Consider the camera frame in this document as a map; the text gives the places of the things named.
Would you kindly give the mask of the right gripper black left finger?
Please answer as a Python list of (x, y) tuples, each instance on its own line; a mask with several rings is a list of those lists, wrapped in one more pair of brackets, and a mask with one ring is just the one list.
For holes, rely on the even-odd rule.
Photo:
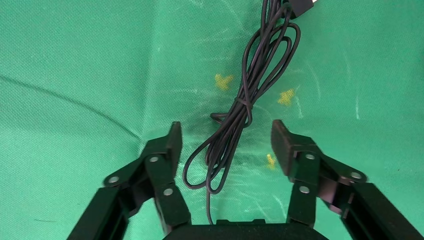
[(182, 146), (182, 127), (176, 121), (167, 135), (149, 140), (136, 160), (104, 179), (68, 239), (122, 240), (130, 218), (149, 199), (154, 199), (165, 235), (191, 224), (174, 181)]

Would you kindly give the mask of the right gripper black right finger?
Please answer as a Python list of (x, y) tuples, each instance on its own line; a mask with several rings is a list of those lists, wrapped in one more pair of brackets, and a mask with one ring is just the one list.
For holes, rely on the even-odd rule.
[(367, 176), (325, 155), (308, 136), (272, 122), (271, 146), (292, 192), (286, 221), (313, 228), (322, 200), (354, 240), (421, 240), (423, 236)]

